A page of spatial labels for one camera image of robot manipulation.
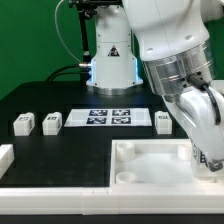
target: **black cable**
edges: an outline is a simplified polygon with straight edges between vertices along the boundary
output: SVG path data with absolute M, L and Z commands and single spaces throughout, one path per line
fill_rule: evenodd
M 55 74 L 50 80 L 48 80 L 48 82 L 52 82 L 58 76 L 71 75 L 71 74 L 79 75 L 79 72 L 64 72 L 64 73 L 58 73 L 58 74 Z
M 67 65 L 64 66 L 62 68 L 57 69 L 56 71 L 54 71 L 47 79 L 46 81 L 50 81 L 52 79 L 52 77 L 54 77 L 55 75 L 57 75 L 60 72 L 63 72 L 65 70 L 71 69 L 71 68 L 79 68 L 79 65 Z
M 211 90 L 207 86 L 203 86 L 203 89 L 206 91 L 206 93 L 210 97 L 211 103 L 214 107 L 215 114 L 216 114 L 215 124 L 219 125 L 221 123 L 221 114 L 220 114 L 220 110 L 219 110 L 217 101 L 216 101 L 214 95 L 212 94 Z
M 219 125 L 221 123 L 221 113 L 220 113 L 217 101 L 209 89 L 209 84 L 207 82 L 205 82 L 204 80 L 201 80 L 197 75 L 188 76 L 187 81 L 190 84 L 192 84 L 195 88 L 205 91 L 208 94 L 208 96 L 211 100 L 212 106 L 214 108 L 215 115 L 216 115 L 215 124 Z

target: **warning label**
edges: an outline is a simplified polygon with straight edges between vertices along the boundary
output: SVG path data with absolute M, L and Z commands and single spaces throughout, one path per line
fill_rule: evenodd
M 120 57 L 118 50 L 115 46 L 112 47 L 110 53 L 108 54 L 109 57 Z

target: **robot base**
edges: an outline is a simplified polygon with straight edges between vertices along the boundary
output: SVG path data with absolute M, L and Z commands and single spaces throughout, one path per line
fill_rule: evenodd
M 125 89 L 109 89 L 109 88 L 99 88 L 96 86 L 88 86 L 87 85 L 87 90 L 89 92 L 94 92 L 102 95 L 107 95 L 107 96 L 120 96 L 120 95 L 125 95 L 129 93 L 133 93 L 136 91 L 141 90 L 143 82 L 141 82 L 138 85 L 131 86 Z

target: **cable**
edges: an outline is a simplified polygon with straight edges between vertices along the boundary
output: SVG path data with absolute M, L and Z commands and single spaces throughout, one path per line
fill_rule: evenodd
M 67 65 L 62 68 L 57 69 L 54 71 L 47 79 L 46 81 L 52 81 L 52 78 L 55 77 L 55 75 L 59 74 L 60 72 L 63 72 L 65 70 L 71 69 L 71 68 L 79 68 L 79 65 Z
M 208 96 L 210 97 L 211 103 L 214 107 L 215 114 L 216 114 L 215 124 L 219 125 L 221 123 L 221 114 L 220 114 L 220 110 L 219 110 L 217 101 L 216 101 L 215 97 L 213 96 L 211 90 L 207 86 L 203 86 L 203 88 L 206 91 L 206 93 L 208 94 Z
M 215 115 L 216 115 L 215 124 L 219 125 L 221 123 L 221 113 L 220 113 L 217 101 L 216 101 L 214 95 L 212 94 L 212 92 L 209 89 L 209 84 L 207 82 L 205 82 L 204 80 L 201 80 L 196 75 L 190 75 L 187 78 L 187 81 L 189 83 L 191 83 L 195 88 L 197 88 L 199 90 L 202 90 L 202 91 L 205 91 L 208 94 L 208 96 L 209 96 L 209 98 L 211 100 L 212 106 L 214 108 Z
M 75 59 L 77 60 L 78 62 L 80 62 L 80 60 L 68 49 L 67 45 L 65 44 L 64 40 L 62 39 L 62 36 L 61 36 L 61 33 L 60 33 L 60 30 L 59 30 L 59 26 L 58 26 L 58 11 L 59 11 L 59 8 L 60 6 L 62 5 L 62 3 L 64 2 L 64 0 L 61 0 L 56 9 L 55 9 L 55 26 L 56 26 L 56 30 L 57 30 L 57 34 L 58 34 L 58 37 L 62 43 L 62 45 L 64 46 L 64 48 L 68 51 L 68 53 Z
M 50 80 L 48 80 L 49 82 L 52 82 L 54 81 L 54 79 L 56 79 L 58 76 L 63 76 L 63 75 L 79 75 L 79 72 L 64 72 L 64 73 L 58 73 L 58 74 L 55 74 Z

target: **blue light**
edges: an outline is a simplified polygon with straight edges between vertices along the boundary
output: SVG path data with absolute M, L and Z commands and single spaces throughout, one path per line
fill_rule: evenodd
M 136 74 L 136 77 L 135 77 L 135 79 L 136 79 L 136 81 L 139 81 L 140 80 L 140 78 L 139 78 L 139 75 L 138 75 L 138 60 L 137 59 L 135 59 L 135 74 Z

